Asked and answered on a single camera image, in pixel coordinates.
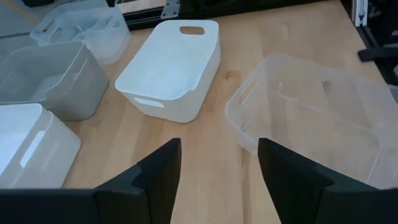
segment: clear plastic bin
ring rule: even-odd
[[[269,138],[374,187],[398,187],[398,89],[288,55],[266,57],[226,105],[239,144]]]
[[[89,8],[81,2],[55,8],[30,36],[39,45],[82,40],[101,64],[119,60],[130,41],[120,8]]]

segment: translucent plastic bin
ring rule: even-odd
[[[39,45],[83,40],[99,63],[116,62],[130,41],[130,31],[120,8],[79,9],[80,4],[63,4],[55,8],[30,36]]]
[[[0,188],[60,188],[80,139],[39,104],[0,106]]]
[[[89,118],[108,85],[82,41],[19,49],[0,67],[0,105],[40,103],[65,121]]]
[[[266,137],[342,174],[398,187],[398,89],[288,55],[266,57],[226,105],[239,144]]]

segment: wooden tabletop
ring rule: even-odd
[[[152,29],[131,32],[93,117],[68,126],[82,140],[66,188],[96,187],[163,143],[182,138],[182,170],[172,217],[186,223],[280,223],[257,157],[239,148],[224,115],[226,102],[267,55],[287,53],[382,82],[375,64],[356,55],[364,44],[339,1],[326,1],[215,19],[221,64],[198,117],[188,124],[143,115],[114,82]]]

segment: bin handle hole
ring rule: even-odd
[[[202,27],[182,26],[180,32],[186,35],[203,35],[205,30]]]
[[[141,98],[137,98],[134,97],[134,99],[141,104],[145,104],[145,105],[149,105],[149,106],[156,106],[159,108],[164,108],[164,105],[162,103],[156,102],[156,101],[152,101],[152,100],[145,100],[145,99],[141,99]]]
[[[239,104],[242,105],[244,101],[248,98],[250,93],[253,91],[253,89],[257,86],[257,80],[253,80],[253,82],[250,83],[250,85],[243,91],[241,96],[239,97]]]

